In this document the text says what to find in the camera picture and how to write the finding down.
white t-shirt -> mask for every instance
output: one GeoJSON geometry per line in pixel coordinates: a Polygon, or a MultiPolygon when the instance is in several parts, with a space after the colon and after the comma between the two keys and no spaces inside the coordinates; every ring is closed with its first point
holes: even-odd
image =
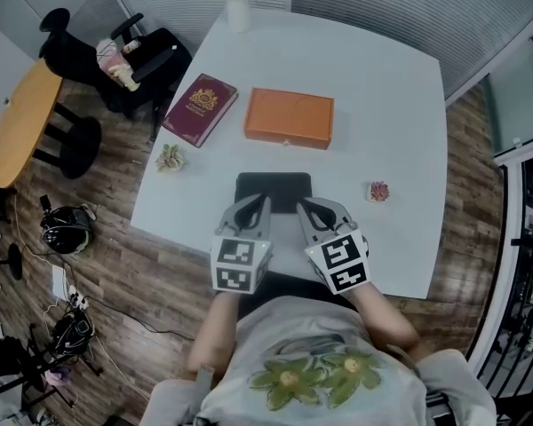
{"type": "MultiPolygon", "coordinates": [[[[458,426],[496,424],[487,390],[458,351],[440,351],[416,372],[370,343],[347,308],[283,296],[237,324],[237,346],[198,417],[229,426],[434,424],[426,393],[449,399],[458,426]]],[[[156,385],[140,426],[180,424],[195,383],[156,385]]]]}

small white pot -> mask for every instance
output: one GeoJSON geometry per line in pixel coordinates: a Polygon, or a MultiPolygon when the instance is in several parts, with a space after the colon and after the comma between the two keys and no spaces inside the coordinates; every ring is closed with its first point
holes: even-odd
{"type": "Polygon", "coordinates": [[[247,0],[227,0],[226,6],[231,31],[241,33],[251,28],[251,8],[247,0]]]}

forearm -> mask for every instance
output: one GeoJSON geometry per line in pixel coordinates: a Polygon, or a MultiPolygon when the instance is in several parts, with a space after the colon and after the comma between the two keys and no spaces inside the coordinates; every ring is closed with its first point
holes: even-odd
{"type": "Polygon", "coordinates": [[[353,294],[355,308],[376,348],[386,351],[387,345],[394,345],[415,360],[428,354],[417,330],[371,282],[353,289],[353,294]]]}
{"type": "Polygon", "coordinates": [[[211,303],[189,356],[187,371],[197,374],[201,367],[213,367],[216,375],[227,371],[235,349],[235,330],[240,295],[223,292],[211,303]]]}

floor plank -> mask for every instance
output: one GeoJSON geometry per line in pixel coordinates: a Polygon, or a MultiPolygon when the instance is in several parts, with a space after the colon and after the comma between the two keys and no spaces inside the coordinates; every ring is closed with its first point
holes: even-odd
{"type": "MultiPolygon", "coordinates": [[[[95,91],[66,82],[61,99],[79,114],[102,122],[99,158],[82,178],[66,180],[58,170],[32,161],[16,187],[20,233],[38,253],[48,252],[41,241],[39,197],[48,194],[54,207],[88,204],[97,215],[95,241],[71,256],[79,288],[160,329],[176,329],[193,336],[211,300],[205,255],[163,241],[130,227],[134,201],[149,153],[149,113],[139,110],[129,122],[105,109],[95,91]]],[[[466,351],[484,312],[497,257],[502,217],[503,181],[491,160],[491,142],[483,96],[468,92],[448,109],[448,184],[442,239],[433,281],[426,300],[392,297],[435,348],[466,351]]],[[[66,123],[59,117],[55,122],[66,123]]],[[[44,149],[56,150],[45,140],[44,149]]],[[[12,224],[0,223],[0,256],[11,242],[19,242],[12,224]]],[[[55,257],[48,257],[55,262],[55,257]]],[[[28,325],[39,325],[44,343],[44,310],[54,302],[51,267],[24,251],[24,279],[13,281],[0,267],[0,320],[7,335],[25,337],[28,325]]],[[[99,339],[129,380],[148,396],[165,378],[178,376],[189,343],[175,335],[150,334],[137,322],[91,301],[89,310],[99,339]]],[[[46,317],[51,327],[61,316],[53,308],[46,317]]],[[[98,426],[111,414],[137,424],[146,401],[133,390],[93,342],[95,364],[105,373],[95,377],[81,363],[74,366],[69,398],[78,396],[77,424],[98,426]]],[[[73,424],[73,413],[56,398],[47,399],[63,424],[73,424]]]]}

brown leather box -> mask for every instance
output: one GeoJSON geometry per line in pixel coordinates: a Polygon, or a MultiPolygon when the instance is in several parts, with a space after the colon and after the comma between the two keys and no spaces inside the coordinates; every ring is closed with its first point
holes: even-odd
{"type": "Polygon", "coordinates": [[[333,119],[332,98],[252,89],[245,136],[325,150],[331,142],[333,119]]]}

